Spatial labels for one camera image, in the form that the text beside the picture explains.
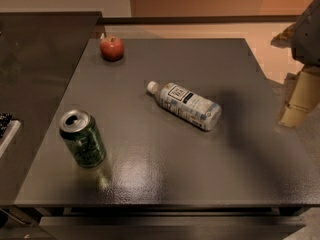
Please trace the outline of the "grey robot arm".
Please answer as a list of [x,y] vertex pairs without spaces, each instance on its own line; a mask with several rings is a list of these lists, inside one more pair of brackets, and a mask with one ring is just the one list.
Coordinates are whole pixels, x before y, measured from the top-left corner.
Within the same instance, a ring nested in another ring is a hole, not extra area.
[[297,74],[287,74],[277,118],[280,125],[299,127],[320,103],[320,0],[313,0],[271,45],[290,48],[292,58],[303,64]]

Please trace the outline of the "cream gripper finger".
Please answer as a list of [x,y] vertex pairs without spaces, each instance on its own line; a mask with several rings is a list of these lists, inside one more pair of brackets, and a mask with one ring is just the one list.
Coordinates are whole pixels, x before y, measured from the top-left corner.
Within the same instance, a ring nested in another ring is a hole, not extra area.
[[278,123],[299,127],[320,103],[320,67],[305,65],[297,74],[287,74]]

